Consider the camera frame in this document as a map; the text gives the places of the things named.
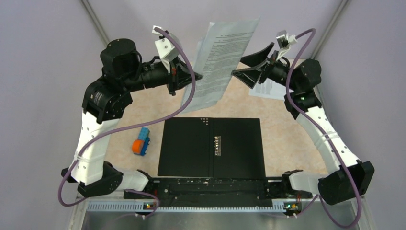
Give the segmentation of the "printed paper stack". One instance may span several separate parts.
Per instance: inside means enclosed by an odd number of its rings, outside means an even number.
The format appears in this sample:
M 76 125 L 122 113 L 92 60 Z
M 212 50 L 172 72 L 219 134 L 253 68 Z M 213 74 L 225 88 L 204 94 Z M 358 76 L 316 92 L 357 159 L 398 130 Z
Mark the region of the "printed paper stack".
M 260 19 L 210 23 L 206 37 L 198 44 L 194 72 L 194 96 L 182 113 L 209 108 L 222 99 Z

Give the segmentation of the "teal folder black inside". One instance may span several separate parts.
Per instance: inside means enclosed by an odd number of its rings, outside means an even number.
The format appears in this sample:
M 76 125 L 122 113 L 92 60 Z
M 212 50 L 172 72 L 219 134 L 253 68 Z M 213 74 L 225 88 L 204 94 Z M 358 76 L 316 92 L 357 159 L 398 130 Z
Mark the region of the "teal folder black inside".
M 260 119 L 175 117 L 166 120 L 158 176 L 265 178 Z

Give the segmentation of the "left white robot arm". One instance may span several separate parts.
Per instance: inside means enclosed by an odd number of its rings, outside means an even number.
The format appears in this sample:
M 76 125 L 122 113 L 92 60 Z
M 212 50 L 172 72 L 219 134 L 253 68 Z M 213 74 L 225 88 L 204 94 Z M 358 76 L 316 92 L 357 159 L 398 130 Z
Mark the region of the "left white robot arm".
M 113 130 L 132 103 L 131 92 L 165 85 L 169 94 L 191 83 L 187 66 L 179 58 L 167 68 L 154 57 L 143 62 L 135 43 L 127 38 L 111 41 L 100 54 L 102 75 L 85 90 L 82 128 L 74 160 L 62 170 L 70 183 L 78 183 L 83 197 L 103 196 L 116 190 L 133 189 L 142 198 L 153 194 L 146 173 L 120 171 L 105 160 L 109 137 L 86 144 L 99 134 Z

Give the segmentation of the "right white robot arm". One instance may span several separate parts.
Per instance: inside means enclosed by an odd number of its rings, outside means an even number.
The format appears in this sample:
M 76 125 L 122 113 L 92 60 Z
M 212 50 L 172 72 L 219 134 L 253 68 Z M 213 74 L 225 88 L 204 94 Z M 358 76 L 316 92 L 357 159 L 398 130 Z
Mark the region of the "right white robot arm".
M 321 82 L 320 63 L 306 59 L 292 67 L 288 59 L 278 57 L 273 44 L 242 57 L 240 62 L 245 68 L 234 70 L 233 75 L 249 88 L 266 80 L 289 88 L 290 92 L 284 97 L 285 107 L 308 133 L 327 169 L 326 175 L 303 170 L 285 172 L 282 194 L 294 197 L 306 191 L 318 195 L 329 205 L 353 198 L 360 201 L 372 180 L 374 166 L 369 161 L 361 161 L 348 148 L 327 118 L 313 89 Z

